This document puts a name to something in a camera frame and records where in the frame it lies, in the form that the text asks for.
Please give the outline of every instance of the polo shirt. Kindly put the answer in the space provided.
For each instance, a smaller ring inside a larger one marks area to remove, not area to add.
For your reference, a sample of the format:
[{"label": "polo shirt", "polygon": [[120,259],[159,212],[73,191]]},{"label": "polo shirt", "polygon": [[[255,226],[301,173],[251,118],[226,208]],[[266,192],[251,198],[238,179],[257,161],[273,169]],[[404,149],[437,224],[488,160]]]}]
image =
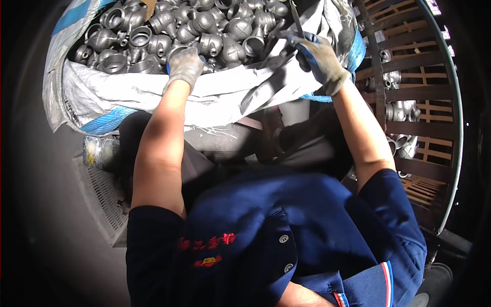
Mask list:
[{"label": "polo shirt", "polygon": [[336,306],[407,306],[427,253],[389,169],[358,195],[323,174],[246,172],[200,195],[185,221],[132,209],[127,241],[133,306],[274,306],[290,281]]}]

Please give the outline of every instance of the perforated metal grate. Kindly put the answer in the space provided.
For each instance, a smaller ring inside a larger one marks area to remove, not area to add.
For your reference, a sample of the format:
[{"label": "perforated metal grate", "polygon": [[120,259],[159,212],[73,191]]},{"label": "perforated metal grate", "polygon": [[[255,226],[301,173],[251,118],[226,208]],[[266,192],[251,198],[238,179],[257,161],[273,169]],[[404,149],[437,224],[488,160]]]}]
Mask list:
[{"label": "perforated metal grate", "polygon": [[126,247],[128,217],[117,206],[117,201],[122,198],[114,187],[114,176],[97,168],[86,167],[81,155],[74,157],[73,162],[82,195],[102,236],[112,247]]}]

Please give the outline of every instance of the wooden pallet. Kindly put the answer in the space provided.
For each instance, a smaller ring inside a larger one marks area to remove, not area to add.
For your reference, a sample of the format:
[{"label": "wooden pallet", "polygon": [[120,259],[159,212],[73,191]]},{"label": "wooden pallet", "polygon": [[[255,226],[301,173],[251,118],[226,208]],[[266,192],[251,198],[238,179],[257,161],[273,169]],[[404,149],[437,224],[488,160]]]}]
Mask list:
[{"label": "wooden pallet", "polygon": [[[367,55],[388,50],[391,56],[386,63],[373,56],[371,67],[356,72],[357,82],[375,79],[376,91],[362,95],[386,133],[418,136],[413,160],[395,158],[397,170],[413,175],[403,179],[408,197],[424,207],[451,205],[462,156],[462,106],[441,31],[422,0],[356,0],[355,5],[361,13],[357,20],[365,25],[361,34],[368,38]],[[385,41],[377,43],[379,30]],[[385,90],[383,74],[396,70],[400,88]],[[420,122],[385,122],[385,104],[399,100],[417,101]],[[436,199],[437,194],[444,199]]]}]

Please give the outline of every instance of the blue glove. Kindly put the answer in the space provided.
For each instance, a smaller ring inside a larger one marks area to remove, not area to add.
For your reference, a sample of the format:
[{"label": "blue glove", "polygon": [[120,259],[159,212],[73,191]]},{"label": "blue glove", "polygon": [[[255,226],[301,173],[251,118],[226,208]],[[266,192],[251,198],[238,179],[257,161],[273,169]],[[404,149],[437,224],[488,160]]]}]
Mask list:
[{"label": "blue glove", "polygon": [[312,70],[315,79],[322,83],[326,95],[337,94],[351,73],[339,63],[336,53],[326,38],[304,32],[305,39],[298,37],[296,32],[282,31],[281,37],[299,51],[297,59],[301,67]]}]

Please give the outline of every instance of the work glove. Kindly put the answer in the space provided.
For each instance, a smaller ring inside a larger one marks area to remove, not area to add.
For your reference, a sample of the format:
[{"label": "work glove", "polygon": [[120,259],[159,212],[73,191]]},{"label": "work glove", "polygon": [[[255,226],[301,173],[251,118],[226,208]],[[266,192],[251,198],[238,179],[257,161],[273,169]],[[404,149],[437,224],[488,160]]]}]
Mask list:
[{"label": "work glove", "polygon": [[191,47],[184,49],[170,58],[167,63],[167,73],[169,81],[164,87],[163,93],[174,80],[186,81],[189,86],[189,94],[192,93],[196,79],[203,72],[204,62],[198,56],[198,44],[194,43]]},{"label": "work glove", "polygon": [[326,38],[309,32],[304,32],[305,39],[298,37],[296,32],[282,32],[280,36],[299,51],[300,56],[297,55],[297,59],[302,68],[312,70],[315,80],[322,83],[326,95],[337,94],[351,74],[339,63],[331,43]]}]

